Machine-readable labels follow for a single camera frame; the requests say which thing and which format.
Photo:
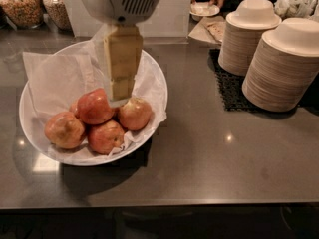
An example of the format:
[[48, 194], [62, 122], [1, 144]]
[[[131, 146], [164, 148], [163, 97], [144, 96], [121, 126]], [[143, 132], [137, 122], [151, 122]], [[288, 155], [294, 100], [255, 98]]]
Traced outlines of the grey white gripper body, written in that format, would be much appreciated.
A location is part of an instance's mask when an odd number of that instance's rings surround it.
[[135, 25], [147, 20], [160, 0], [82, 0], [95, 19], [112, 24]]

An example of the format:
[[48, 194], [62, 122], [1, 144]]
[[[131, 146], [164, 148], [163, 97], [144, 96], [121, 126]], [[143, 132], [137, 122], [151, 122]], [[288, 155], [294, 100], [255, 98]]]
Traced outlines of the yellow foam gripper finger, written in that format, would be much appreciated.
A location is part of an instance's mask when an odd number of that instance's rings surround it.
[[131, 97], [142, 48], [143, 37], [136, 25], [118, 25], [104, 37], [109, 98], [112, 102]]

